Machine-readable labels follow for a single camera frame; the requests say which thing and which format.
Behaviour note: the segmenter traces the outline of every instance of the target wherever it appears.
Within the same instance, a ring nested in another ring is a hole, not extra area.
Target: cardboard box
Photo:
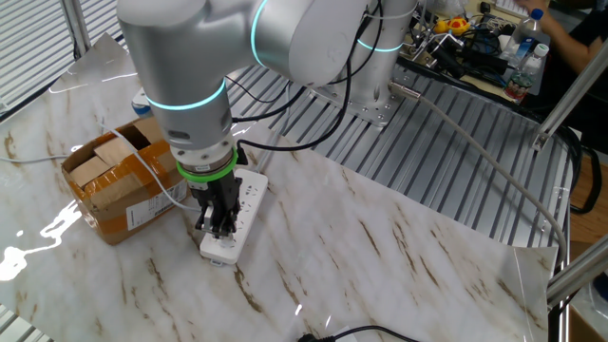
[[[139,151],[173,198],[183,200],[186,182],[156,120],[137,120],[117,131]],[[123,146],[116,148],[116,140],[108,132],[83,145],[62,164],[87,223],[111,245],[133,236],[174,206],[132,151],[124,151],[126,144],[121,142]],[[108,161],[117,163],[108,165]]]

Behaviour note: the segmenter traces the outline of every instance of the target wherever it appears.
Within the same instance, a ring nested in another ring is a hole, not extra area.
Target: box flap
[[[157,143],[164,140],[161,128],[155,118],[139,120],[134,122],[133,125],[142,132],[150,143]]]
[[[110,166],[99,157],[93,157],[89,161],[85,161],[85,163],[76,167],[69,175],[76,181],[78,186],[82,188],[109,169]]]
[[[132,145],[129,146],[127,142],[120,138],[114,138],[109,142],[95,148],[95,154],[102,159],[110,167],[118,165],[126,157],[133,154]]]

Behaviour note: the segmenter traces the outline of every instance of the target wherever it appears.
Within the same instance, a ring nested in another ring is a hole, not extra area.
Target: white marble table
[[[0,125],[3,155],[62,154],[99,135],[99,121],[133,120],[133,73],[122,50],[98,44]],[[0,163],[0,302],[63,342],[295,341],[367,324],[428,342],[546,340],[555,249],[502,245],[312,151],[274,154],[263,172],[248,243],[218,268],[188,235],[191,214],[175,209],[108,246],[58,162]]]

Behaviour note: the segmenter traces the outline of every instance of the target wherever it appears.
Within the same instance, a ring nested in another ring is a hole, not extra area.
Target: water bottle
[[[542,10],[534,9],[528,18],[522,19],[513,31],[511,39],[501,53],[501,58],[508,61],[509,65],[516,67],[520,64],[525,54],[534,43],[541,32]]]
[[[548,46],[538,44],[534,48],[534,53],[527,56],[520,66],[513,71],[511,78],[504,87],[504,94],[511,99],[515,99],[516,103],[520,103],[530,87],[536,82],[541,72],[542,59],[548,52]]]

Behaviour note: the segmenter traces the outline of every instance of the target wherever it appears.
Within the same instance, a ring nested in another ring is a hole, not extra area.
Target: power outlet
[[[255,172],[239,169],[235,176],[243,179],[238,189],[240,211],[237,216],[237,232],[232,235],[231,240],[206,234],[200,243],[200,254],[210,258],[211,263],[216,266],[237,263],[268,186],[268,178]]]

